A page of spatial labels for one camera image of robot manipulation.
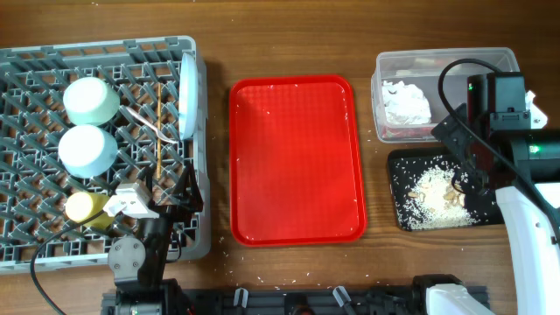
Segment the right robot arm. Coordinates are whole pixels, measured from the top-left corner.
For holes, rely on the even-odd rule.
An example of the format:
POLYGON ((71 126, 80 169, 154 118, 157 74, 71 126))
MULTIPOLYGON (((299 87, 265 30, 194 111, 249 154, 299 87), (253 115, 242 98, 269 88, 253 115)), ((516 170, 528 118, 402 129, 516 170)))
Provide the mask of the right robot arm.
POLYGON ((466 129, 468 106, 431 131, 492 191, 511 249, 520 314, 559 312, 559 132, 535 105, 487 110, 466 129))

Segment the green bowl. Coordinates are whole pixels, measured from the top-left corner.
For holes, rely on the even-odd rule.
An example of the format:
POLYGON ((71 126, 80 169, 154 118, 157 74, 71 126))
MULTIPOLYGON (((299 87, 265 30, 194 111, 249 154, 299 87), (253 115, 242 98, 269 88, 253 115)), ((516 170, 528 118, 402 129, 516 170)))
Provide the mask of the green bowl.
POLYGON ((103 80, 85 77, 66 88, 63 106, 71 123, 99 126, 116 115, 120 107, 120 97, 103 80))

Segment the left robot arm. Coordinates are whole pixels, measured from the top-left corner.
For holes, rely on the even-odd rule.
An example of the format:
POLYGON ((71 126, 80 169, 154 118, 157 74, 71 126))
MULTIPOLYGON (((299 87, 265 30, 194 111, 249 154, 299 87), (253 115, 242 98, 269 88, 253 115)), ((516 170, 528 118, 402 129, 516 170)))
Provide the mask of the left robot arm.
POLYGON ((175 279, 164 280, 174 225, 203 210, 204 201, 193 165, 187 163, 171 194, 174 201, 158 205, 152 198, 152 173, 144 182, 120 184, 103 211, 136 219, 132 236, 116 241, 108 252, 116 291, 105 294, 102 314, 194 314, 189 297, 175 279))

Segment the wooden chopstick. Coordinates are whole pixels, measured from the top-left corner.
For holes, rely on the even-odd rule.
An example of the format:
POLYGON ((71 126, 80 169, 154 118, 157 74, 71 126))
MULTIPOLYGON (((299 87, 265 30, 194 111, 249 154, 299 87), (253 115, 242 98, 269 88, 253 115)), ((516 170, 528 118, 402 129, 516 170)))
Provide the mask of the wooden chopstick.
POLYGON ((157 84, 157 175, 156 179, 161 179, 162 173, 162 140, 160 138, 162 124, 162 84, 157 84))

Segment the white napkin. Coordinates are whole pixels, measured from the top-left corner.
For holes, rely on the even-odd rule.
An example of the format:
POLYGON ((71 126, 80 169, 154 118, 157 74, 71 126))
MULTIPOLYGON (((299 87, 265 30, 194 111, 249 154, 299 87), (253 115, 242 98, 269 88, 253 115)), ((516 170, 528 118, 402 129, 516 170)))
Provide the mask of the white napkin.
POLYGON ((381 91, 385 115, 389 123, 394 125, 431 123, 429 101, 415 84, 405 84, 402 80, 397 83, 384 80, 381 91))

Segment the leftover rice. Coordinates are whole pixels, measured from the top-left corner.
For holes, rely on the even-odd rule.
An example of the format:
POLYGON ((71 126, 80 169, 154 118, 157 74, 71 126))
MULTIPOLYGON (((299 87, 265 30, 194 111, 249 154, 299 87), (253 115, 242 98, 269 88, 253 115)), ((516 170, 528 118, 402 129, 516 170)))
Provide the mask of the leftover rice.
POLYGON ((480 220, 466 208, 467 174, 449 156, 400 157, 388 163, 395 212, 406 231, 461 228, 480 220))

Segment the large light blue plate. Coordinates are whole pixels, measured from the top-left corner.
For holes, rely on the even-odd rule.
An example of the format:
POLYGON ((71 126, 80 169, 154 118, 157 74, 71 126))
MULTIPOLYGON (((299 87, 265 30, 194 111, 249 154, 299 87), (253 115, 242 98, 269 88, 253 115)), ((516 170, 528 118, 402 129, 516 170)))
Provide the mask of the large light blue plate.
POLYGON ((180 65, 178 90, 178 130, 181 140, 195 131, 198 107, 198 68, 195 58, 184 53, 180 65))

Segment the yellow cup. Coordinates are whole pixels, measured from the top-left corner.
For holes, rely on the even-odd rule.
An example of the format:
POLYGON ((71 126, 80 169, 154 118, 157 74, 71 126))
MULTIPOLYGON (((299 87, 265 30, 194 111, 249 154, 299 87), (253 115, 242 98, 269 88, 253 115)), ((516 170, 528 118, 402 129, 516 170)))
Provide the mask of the yellow cup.
POLYGON ((65 204, 66 216, 74 222, 81 223, 90 219, 95 214, 102 212, 102 215, 85 226, 88 228, 107 229, 113 222, 114 218, 109 217, 103 207, 109 201, 109 196, 105 194, 93 192, 76 192, 72 194, 65 204))

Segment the white plastic fork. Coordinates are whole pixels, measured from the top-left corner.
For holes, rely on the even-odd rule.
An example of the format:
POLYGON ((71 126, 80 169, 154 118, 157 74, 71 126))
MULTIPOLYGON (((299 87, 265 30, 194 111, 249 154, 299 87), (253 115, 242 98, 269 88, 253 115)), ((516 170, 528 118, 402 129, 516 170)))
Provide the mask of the white plastic fork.
POLYGON ((177 144, 178 141, 177 140, 173 140, 170 139, 168 136, 166 136, 160 129, 158 129, 153 123, 147 121, 146 119, 144 119, 140 114, 138 114, 135 110, 133 110, 132 108, 129 107, 125 107, 126 111, 137 121, 139 121, 141 124, 143 124, 144 126, 148 127, 149 129, 151 129, 155 135, 157 136, 157 138, 159 140, 162 140, 163 142, 166 142, 168 144, 177 144))

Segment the small light blue bowl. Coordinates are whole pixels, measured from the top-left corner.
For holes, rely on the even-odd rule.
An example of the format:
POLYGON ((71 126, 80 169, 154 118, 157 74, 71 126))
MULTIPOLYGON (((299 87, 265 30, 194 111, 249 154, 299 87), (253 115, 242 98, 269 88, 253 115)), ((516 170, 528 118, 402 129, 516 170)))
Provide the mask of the small light blue bowl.
POLYGON ((72 127, 58 145, 58 155, 66 171, 81 179, 103 174, 116 161, 117 152, 112 135, 87 124, 72 127))

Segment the red snack wrapper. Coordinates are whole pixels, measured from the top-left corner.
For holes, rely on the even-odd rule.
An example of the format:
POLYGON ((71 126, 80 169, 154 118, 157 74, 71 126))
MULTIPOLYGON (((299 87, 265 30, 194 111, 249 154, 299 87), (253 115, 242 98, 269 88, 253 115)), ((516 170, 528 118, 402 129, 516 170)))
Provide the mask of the red snack wrapper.
POLYGON ((412 128, 385 128, 387 138, 425 138, 431 137, 432 127, 412 127, 412 128))

